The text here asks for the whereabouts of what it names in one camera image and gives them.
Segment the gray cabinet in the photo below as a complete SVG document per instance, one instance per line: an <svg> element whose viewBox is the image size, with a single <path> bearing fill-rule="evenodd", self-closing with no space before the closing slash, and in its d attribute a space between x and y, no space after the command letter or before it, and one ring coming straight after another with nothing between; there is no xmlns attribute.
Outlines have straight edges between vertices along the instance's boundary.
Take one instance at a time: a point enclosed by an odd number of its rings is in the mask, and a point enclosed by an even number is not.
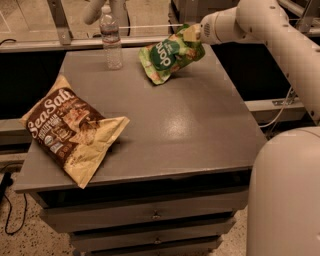
<svg viewBox="0 0 320 256"><path fill-rule="evenodd" d="M17 192L42 220L91 255L206 252L247 204L251 168L266 142L209 46L205 57L154 86L124 48L124 68L104 70L103 52L68 52L61 72L108 117L131 122L85 189L33 142Z"/></svg>

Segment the drawer front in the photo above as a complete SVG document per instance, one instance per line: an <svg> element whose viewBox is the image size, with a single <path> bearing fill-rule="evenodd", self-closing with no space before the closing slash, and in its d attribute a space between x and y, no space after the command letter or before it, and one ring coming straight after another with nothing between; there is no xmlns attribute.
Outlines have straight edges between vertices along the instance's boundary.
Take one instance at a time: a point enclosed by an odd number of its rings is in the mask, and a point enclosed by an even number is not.
<svg viewBox="0 0 320 256"><path fill-rule="evenodd" d="M176 256L194 253L205 253L217 249L221 238L208 237L184 240L162 245L137 246L119 250L92 252L90 256Z"/></svg>
<svg viewBox="0 0 320 256"><path fill-rule="evenodd" d="M95 204L42 210L40 217L58 233L200 216L243 209L247 190L196 198L130 205Z"/></svg>
<svg viewBox="0 0 320 256"><path fill-rule="evenodd" d="M139 228L125 228L110 230L102 233L74 235L71 237L72 245L79 251L91 252L110 250L115 248L137 245L160 245L170 241L186 240L197 237L222 235L229 232L234 218L204 219L188 221L185 223L170 222L159 226L142 226Z"/></svg>

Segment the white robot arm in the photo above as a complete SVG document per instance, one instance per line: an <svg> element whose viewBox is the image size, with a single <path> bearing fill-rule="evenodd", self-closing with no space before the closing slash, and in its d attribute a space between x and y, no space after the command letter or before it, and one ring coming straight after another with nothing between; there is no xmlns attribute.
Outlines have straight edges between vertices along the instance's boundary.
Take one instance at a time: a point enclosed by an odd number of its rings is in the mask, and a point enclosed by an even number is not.
<svg viewBox="0 0 320 256"><path fill-rule="evenodd" d="M320 121L320 47L293 28L275 0L240 0L201 21L204 43L264 43L315 124ZM320 128L281 133L252 170L247 256L320 255Z"/></svg>
<svg viewBox="0 0 320 256"><path fill-rule="evenodd" d="M101 7L109 4L112 13L118 19L121 27L129 27L128 12L126 8L126 0L91 0L83 10L83 22L91 25L101 16Z"/></svg>
<svg viewBox="0 0 320 256"><path fill-rule="evenodd" d="M241 0L237 7L201 21L208 44L260 41L316 124L320 122L320 47L293 28L276 0Z"/></svg>

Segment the water bottle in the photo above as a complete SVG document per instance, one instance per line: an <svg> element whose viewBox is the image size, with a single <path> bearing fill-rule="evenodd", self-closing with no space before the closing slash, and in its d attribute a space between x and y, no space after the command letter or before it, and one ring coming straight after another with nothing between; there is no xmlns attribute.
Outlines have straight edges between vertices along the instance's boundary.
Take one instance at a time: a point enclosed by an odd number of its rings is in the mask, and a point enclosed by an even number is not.
<svg viewBox="0 0 320 256"><path fill-rule="evenodd" d="M110 6L103 6L101 11L100 32L107 68L111 70L120 69L123 66L123 61L119 25L111 12Z"/></svg>

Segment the snack bag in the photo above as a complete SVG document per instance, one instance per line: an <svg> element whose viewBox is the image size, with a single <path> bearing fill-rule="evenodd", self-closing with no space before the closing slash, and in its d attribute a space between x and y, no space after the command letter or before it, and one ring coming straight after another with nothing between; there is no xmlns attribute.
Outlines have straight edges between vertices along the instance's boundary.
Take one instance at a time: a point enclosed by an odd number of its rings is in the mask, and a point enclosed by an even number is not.
<svg viewBox="0 0 320 256"><path fill-rule="evenodd" d="M168 39L140 49L139 58L142 66L154 84L165 83L173 72L200 60L205 55L200 40L194 40L195 37L191 36L193 39L186 41L184 37L184 32L188 33L194 27L183 25Z"/></svg>
<svg viewBox="0 0 320 256"><path fill-rule="evenodd" d="M48 94L20 122L78 186L85 188L129 119L105 119L59 75Z"/></svg>

